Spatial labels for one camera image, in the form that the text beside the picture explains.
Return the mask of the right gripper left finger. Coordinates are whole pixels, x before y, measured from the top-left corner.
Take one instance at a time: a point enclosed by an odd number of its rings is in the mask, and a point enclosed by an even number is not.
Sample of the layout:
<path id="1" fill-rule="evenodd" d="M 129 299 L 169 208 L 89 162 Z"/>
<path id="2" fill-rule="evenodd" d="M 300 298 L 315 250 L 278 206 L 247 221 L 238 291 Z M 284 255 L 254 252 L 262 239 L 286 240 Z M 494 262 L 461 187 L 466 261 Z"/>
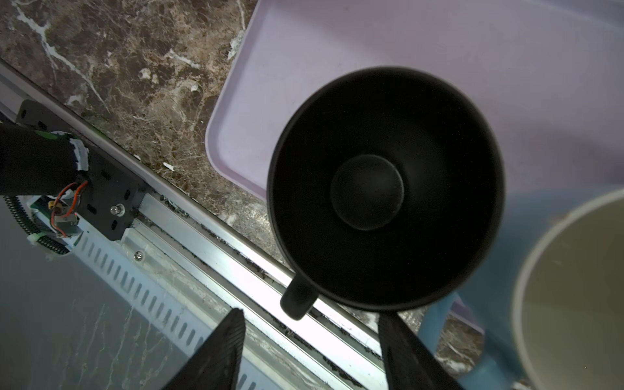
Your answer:
<path id="1" fill-rule="evenodd" d="M 244 311 L 232 309 L 163 389 L 235 389 L 245 332 Z"/>

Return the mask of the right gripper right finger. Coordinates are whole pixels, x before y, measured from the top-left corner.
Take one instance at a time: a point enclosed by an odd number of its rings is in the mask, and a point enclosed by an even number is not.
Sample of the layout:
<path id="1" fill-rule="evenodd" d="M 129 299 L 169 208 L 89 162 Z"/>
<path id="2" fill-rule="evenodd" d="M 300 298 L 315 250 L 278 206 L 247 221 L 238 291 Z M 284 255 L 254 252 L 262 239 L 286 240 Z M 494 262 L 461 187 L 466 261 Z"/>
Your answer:
<path id="1" fill-rule="evenodd" d="M 390 390 L 462 389 L 397 313 L 382 312 L 378 331 Z"/>

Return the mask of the white mug blue handle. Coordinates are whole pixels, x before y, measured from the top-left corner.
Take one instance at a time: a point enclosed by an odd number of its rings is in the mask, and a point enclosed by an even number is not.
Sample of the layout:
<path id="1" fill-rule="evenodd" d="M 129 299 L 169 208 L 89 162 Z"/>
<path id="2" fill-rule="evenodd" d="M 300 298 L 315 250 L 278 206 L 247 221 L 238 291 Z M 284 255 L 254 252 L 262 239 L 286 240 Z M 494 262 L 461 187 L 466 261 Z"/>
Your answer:
<path id="1" fill-rule="evenodd" d="M 622 189 L 510 196 L 485 260 L 427 309 L 418 335 L 430 351 L 458 300 L 484 330 L 463 388 L 622 388 Z"/>

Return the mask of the black mug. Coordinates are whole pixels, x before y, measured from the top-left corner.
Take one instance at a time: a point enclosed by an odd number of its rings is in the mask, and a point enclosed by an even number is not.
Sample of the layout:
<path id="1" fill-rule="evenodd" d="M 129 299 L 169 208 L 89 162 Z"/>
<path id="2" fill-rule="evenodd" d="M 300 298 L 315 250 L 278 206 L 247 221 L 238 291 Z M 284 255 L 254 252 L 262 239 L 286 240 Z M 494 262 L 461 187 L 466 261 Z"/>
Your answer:
<path id="1" fill-rule="evenodd" d="M 409 68 L 351 72 L 297 109 L 266 185 L 295 275 L 280 299 L 401 312 L 455 290 L 484 259 L 505 203 L 501 153 L 471 100 Z"/>

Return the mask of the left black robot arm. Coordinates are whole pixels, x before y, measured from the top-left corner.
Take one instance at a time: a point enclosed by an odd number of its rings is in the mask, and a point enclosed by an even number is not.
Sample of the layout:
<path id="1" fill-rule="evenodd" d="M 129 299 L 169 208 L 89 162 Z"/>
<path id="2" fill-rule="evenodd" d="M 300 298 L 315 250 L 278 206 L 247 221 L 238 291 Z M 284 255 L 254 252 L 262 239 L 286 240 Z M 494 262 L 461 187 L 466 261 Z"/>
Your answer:
<path id="1" fill-rule="evenodd" d="M 73 138 L 18 125 L 1 126 L 1 195 L 57 194 L 78 175 Z"/>

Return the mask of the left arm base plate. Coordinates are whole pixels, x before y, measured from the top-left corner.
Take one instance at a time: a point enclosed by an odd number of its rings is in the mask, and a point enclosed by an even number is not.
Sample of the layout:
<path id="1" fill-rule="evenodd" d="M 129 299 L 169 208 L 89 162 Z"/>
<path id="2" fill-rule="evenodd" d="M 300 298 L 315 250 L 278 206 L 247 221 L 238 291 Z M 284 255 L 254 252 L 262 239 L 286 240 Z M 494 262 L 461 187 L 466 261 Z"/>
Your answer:
<path id="1" fill-rule="evenodd" d="M 85 195 L 77 203 L 77 213 L 107 239 L 120 240 L 138 213 L 147 190 L 146 182 L 42 104 L 25 100 L 19 111 L 19 124 L 70 133 L 85 143 L 89 170 L 80 175 L 79 181 L 86 180 L 88 184 Z"/>

